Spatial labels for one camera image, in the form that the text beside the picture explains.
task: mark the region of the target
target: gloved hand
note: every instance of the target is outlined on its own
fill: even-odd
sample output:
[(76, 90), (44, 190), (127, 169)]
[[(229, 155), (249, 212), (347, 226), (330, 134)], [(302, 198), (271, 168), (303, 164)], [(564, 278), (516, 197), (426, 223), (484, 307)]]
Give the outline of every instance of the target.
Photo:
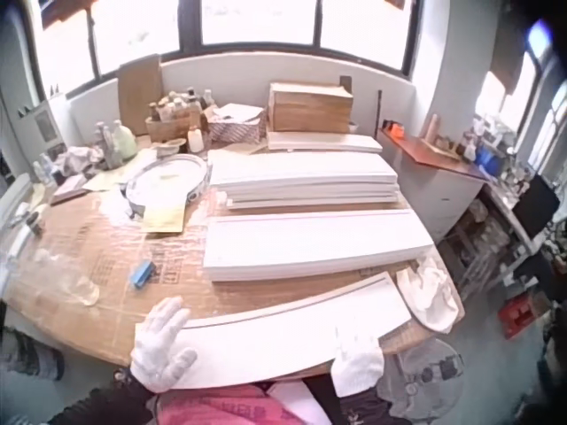
[(170, 390), (197, 359), (191, 348), (170, 357), (174, 340), (188, 319), (189, 310), (182, 308), (180, 297), (166, 298), (136, 325), (130, 372), (148, 390)]
[(330, 368), (335, 392), (342, 397), (376, 386), (384, 374), (384, 354), (377, 338), (353, 324), (337, 328), (337, 357)]

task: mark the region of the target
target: wooden box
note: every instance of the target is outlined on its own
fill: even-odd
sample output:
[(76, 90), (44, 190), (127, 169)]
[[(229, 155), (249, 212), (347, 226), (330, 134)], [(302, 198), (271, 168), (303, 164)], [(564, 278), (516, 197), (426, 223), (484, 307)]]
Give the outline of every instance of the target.
[(343, 87), (287, 82), (270, 85), (268, 116), (274, 131), (348, 133), (353, 95)]
[(145, 126), (153, 143), (167, 142), (168, 140), (187, 138), (190, 127), (190, 118), (179, 118), (170, 121), (152, 121), (147, 118)]

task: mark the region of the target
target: crumpled white cloth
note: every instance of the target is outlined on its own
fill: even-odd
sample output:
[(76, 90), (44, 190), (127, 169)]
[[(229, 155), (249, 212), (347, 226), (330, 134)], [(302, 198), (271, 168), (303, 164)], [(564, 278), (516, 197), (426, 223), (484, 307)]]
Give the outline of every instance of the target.
[(448, 334), (459, 314), (447, 274), (431, 257), (418, 260), (417, 273), (411, 267), (397, 273), (398, 289), (411, 312), (426, 328)]
[(67, 152), (57, 156), (55, 165), (65, 177), (69, 177), (82, 173), (90, 164), (98, 164), (102, 158), (103, 152), (98, 147), (69, 146)]

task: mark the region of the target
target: window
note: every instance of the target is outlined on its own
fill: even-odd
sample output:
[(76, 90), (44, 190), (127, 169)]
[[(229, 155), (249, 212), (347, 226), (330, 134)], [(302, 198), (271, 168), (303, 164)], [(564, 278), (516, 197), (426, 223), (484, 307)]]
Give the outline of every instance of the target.
[(323, 0), (321, 46), (401, 69), (411, 3)]
[(555, 144), (557, 143), (557, 129), (561, 126), (565, 113), (567, 112), (567, 81), (557, 89), (553, 100), (551, 101), (551, 109), (548, 111), (546, 118), (541, 126), (538, 138), (533, 145), (532, 153), (528, 158), (528, 164), (536, 171), (545, 168)]
[(480, 116), (498, 117), (510, 130), (519, 133), (536, 80), (536, 65), (532, 56), (526, 52), (514, 93), (507, 95), (504, 85), (489, 72), (480, 90), (475, 112)]
[(513, 95), (506, 95), (500, 111), (500, 118), (511, 130), (518, 132), (524, 112), (530, 100), (533, 83), (536, 80), (536, 68), (528, 53), (524, 54), (522, 72)]
[(480, 90), (480, 95), (477, 99), (477, 106), (475, 112), (484, 117), (486, 115), (498, 115), (506, 89), (504, 85), (494, 76), (493, 73), (488, 73), (485, 77), (485, 82)]
[(315, 0), (204, 0), (203, 44), (311, 44), (315, 6)]
[(543, 125), (541, 126), (538, 138), (533, 145), (532, 153), (528, 158), (528, 164), (536, 171), (539, 172), (541, 162), (545, 158), (548, 151), (549, 144), (553, 140), (557, 125), (554, 122), (553, 111), (549, 111), (546, 115)]
[(98, 0), (92, 5), (100, 73), (179, 50), (177, 0)]
[(551, 46), (551, 32), (543, 20), (540, 19), (533, 24), (528, 34), (528, 43), (535, 57), (541, 61)]
[(38, 1), (49, 25), (43, 79), (72, 97), (152, 53), (291, 51), (408, 75), (422, 0)]
[(71, 18), (55, 22), (45, 29), (43, 45), (46, 51), (42, 77), (46, 90), (58, 86), (60, 91), (66, 93), (94, 78), (85, 11), (77, 12)]

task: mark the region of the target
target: blue sponge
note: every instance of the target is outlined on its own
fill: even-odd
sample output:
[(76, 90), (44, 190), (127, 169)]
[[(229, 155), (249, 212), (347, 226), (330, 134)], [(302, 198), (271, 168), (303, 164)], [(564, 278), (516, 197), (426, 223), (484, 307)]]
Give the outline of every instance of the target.
[(136, 271), (130, 276), (130, 281), (137, 290), (140, 290), (150, 279), (151, 274), (156, 269), (156, 266), (148, 259), (144, 260)]

